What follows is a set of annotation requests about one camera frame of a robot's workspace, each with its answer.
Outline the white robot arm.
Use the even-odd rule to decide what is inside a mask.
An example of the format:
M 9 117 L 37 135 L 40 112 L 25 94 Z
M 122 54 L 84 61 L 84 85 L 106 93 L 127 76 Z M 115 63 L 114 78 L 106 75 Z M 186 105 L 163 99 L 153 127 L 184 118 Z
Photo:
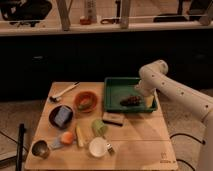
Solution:
M 168 65 L 156 60 L 139 69 L 140 81 L 135 89 L 143 96 L 145 105 L 151 106 L 154 93 L 159 90 L 171 100 L 183 105 L 205 125 L 196 171 L 213 171 L 213 97 L 203 94 L 166 76 Z

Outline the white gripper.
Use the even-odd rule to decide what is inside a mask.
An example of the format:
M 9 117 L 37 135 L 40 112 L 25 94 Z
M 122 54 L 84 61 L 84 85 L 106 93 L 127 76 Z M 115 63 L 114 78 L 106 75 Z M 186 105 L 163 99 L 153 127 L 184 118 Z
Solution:
M 150 84 L 148 84 L 146 81 L 140 80 L 136 85 L 135 89 L 145 97 L 145 104 L 147 108 L 150 108 L 152 106 L 153 100 L 154 100 L 154 92 L 155 88 L 153 88 Z

